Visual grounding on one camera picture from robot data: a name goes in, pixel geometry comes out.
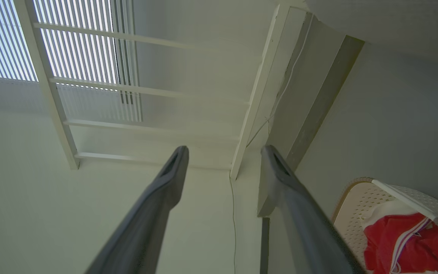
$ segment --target white plastic laundry basket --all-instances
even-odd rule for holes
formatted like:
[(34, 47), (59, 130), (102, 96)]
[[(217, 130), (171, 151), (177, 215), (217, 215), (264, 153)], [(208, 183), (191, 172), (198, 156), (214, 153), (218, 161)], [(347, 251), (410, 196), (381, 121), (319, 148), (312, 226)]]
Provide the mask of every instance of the white plastic laundry basket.
[(363, 267), (367, 238), (359, 219), (373, 206), (395, 199), (403, 201), (438, 225), (438, 200), (414, 189), (383, 184), (363, 177), (351, 182), (341, 196), (332, 222)]

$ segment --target white wire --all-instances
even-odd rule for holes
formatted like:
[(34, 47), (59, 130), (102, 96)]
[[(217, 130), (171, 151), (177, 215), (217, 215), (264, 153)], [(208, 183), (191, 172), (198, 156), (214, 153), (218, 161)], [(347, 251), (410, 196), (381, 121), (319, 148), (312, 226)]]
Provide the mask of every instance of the white wire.
[(234, 190), (233, 190), (233, 182), (231, 181), (231, 176), (228, 174), (229, 184), (231, 185), (231, 195), (233, 196), (233, 227), (234, 227), (234, 255), (233, 255), (233, 264), (234, 264), (234, 274), (236, 274), (236, 248), (238, 243), (238, 237), (236, 236), (236, 221), (234, 220)]
[(273, 114), (268, 119), (266, 119), (266, 121), (261, 125), (261, 127), (259, 127), (259, 130), (252, 136), (251, 140), (248, 142), (246, 147), (248, 147), (251, 144), (251, 142), (258, 135), (260, 130), (266, 125), (266, 123), (268, 123), (268, 121), (270, 121), (270, 119), (273, 118), (273, 116), (275, 116), (276, 108), (278, 107), (278, 104), (280, 104), (280, 101), (281, 101), (283, 95), (285, 94), (285, 90), (287, 90), (287, 87), (290, 84), (290, 80), (292, 79), (292, 75), (294, 74), (295, 65), (297, 65), (297, 61), (304, 50), (305, 42), (307, 41), (307, 37), (309, 36), (309, 32), (310, 32), (310, 27), (312, 26), (312, 20), (313, 20), (313, 14), (312, 14), (312, 17), (311, 17), (311, 20), (309, 23), (309, 28), (307, 29), (307, 33), (305, 34), (304, 42), (302, 43), (302, 48), (300, 48), (300, 52), (298, 53), (297, 59), (295, 59), (294, 65), (292, 66), (292, 71), (290, 72), (290, 76), (288, 77), (287, 84), (285, 85), (285, 88), (283, 89), (282, 93), (280, 94), (280, 97), (276, 101), (275, 106), (273, 106), (273, 111), (272, 111)]

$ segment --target red clothing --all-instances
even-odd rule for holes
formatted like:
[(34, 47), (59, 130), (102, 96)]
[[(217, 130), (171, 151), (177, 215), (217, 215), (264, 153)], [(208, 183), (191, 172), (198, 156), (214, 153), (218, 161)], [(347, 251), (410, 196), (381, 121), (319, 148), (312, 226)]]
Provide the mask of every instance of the red clothing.
[(438, 226), (424, 215), (386, 215), (364, 231), (373, 274), (438, 272)]

